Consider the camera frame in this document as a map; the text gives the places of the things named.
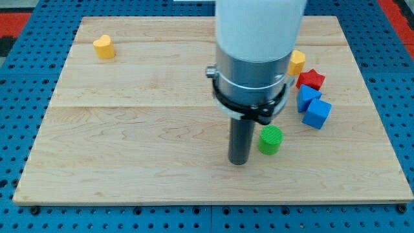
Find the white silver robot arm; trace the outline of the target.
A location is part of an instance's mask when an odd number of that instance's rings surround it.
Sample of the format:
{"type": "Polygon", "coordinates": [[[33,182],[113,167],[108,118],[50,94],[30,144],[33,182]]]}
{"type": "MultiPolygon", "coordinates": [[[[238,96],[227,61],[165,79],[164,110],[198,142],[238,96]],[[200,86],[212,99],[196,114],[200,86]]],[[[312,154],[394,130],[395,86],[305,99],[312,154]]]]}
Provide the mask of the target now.
{"type": "Polygon", "coordinates": [[[216,0],[218,106],[235,120],[267,125],[289,97],[287,69],[307,0],[216,0]]]}

